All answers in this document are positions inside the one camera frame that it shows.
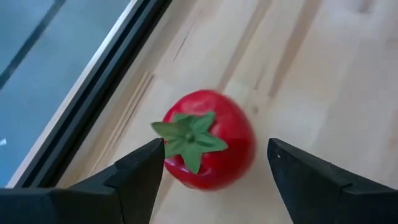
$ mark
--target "toy tomato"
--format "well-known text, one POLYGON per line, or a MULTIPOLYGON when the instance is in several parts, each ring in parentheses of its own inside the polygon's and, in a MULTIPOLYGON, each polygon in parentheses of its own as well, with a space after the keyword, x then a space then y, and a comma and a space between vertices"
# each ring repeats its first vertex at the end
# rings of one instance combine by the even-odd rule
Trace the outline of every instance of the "toy tomato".
POLYGON ((184 96, 152 127, 165 139, 166 169, 194 189, 226 187, 254 159, 255 137, 243 111, 212 90, 184 96))

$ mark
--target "glass pane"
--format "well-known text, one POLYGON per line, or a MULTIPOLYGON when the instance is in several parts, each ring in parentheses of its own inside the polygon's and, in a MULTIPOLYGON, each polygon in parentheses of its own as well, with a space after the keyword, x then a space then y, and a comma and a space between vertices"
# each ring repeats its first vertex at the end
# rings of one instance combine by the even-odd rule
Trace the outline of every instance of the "glass pane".
POLYGON ((8 183, 128 2, 0 2, 0 186, 8 183))

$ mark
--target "green calyx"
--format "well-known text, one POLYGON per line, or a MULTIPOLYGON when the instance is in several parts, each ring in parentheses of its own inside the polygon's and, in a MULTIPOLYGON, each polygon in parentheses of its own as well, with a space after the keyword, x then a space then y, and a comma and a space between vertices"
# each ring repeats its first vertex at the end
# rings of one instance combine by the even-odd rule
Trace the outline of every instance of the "green calyx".
POLYGON ((218 152, 228 148, 223 140, 208 132, 214 120, 215 113, 212 111, 203 116, 176 114, 173 122, 153 122, 152 128, 167 141, 165 157, 180 154, 187 169, 197 174, 204 152, 218 152))

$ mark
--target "wooden surface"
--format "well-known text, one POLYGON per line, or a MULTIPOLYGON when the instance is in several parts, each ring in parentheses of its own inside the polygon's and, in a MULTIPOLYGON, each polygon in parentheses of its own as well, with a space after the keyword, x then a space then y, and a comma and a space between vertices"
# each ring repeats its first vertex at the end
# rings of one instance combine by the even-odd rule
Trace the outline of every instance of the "wooden surface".
POLYGON ((201 88, 242 106, 259 147, 249 173, 218 192, 166 173, 152 223, 291 223, 266 159, 269 138, 398 189, 398 1, 185 2, 171 41, 149 54, 161 56, 143 61, 153 62, 152 80, 106 161, 156 137, 150 122, 201 88))

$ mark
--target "tomato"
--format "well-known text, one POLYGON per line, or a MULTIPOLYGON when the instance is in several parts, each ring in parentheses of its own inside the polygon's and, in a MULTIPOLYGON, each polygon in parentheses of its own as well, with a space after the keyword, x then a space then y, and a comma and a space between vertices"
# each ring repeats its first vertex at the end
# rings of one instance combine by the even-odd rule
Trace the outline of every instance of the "tomato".
POLYGON ((228 97, 213 90, 199 90, 184 96, 169 109, 163 122, 173 122, 176 114, 203 116, 209 111, 215 113, 215 119, 208 132, 222 139, 226 149, 204 152, 197 174, 187 169, 180 154, 165 160, 166 169, 193 189, 217 190, 232 184, 250 168, 256 152, 254 132, 243 111, 228 97))

